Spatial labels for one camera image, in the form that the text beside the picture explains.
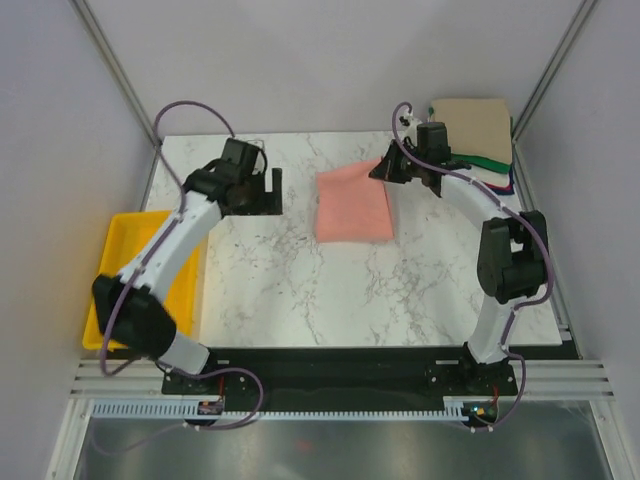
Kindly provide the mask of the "pink t shirt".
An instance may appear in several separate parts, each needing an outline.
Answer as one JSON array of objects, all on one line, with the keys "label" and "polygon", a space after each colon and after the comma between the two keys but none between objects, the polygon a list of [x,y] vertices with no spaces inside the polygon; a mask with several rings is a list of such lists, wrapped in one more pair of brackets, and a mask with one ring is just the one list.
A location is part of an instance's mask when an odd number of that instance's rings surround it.
[{"label": "pink t shirt", "polygon": [[381,157],[316,175],[318,243],[381,243],[394,239],[385,184],[369,177]]}]

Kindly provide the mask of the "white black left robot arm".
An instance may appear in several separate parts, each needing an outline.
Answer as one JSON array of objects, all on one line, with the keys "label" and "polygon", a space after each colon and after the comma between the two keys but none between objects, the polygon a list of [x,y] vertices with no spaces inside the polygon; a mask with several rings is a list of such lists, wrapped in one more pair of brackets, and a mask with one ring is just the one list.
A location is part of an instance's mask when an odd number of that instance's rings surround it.
[{"label": "white black left robot arm", "polygon": [[177,370],[196,392],[208,393],[220,378],[212,352],[179,331],[164,301],[193,251],[225,217],[282,214],[282,171],[269,168],[262,146],[229,137],[218,158],[177,186],[178,206],[117,274],[96,277],[92,296],[105,343],[115,340]]}]

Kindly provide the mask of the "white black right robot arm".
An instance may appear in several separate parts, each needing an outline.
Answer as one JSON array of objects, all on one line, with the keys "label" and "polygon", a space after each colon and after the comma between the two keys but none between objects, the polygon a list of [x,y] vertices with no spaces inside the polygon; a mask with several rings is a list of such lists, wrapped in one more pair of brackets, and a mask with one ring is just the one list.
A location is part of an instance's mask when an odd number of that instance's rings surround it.
[{"label": "white black right robot arm", "polygon": [[414,179],[461,212],[480,232],[477,278],[484,292],[479,318],[466,350],[472,358],[458,368],[467,392],[483,392],[494,381],[490,364],[509,356],[517,312],[532,306],[541,286],[553,288],[546,219],[537,211],[517,213],[482,181],[469,165],[453,159],[446,126],[405,114],[394,123],[393,139],[369,177],[405,184]]}]

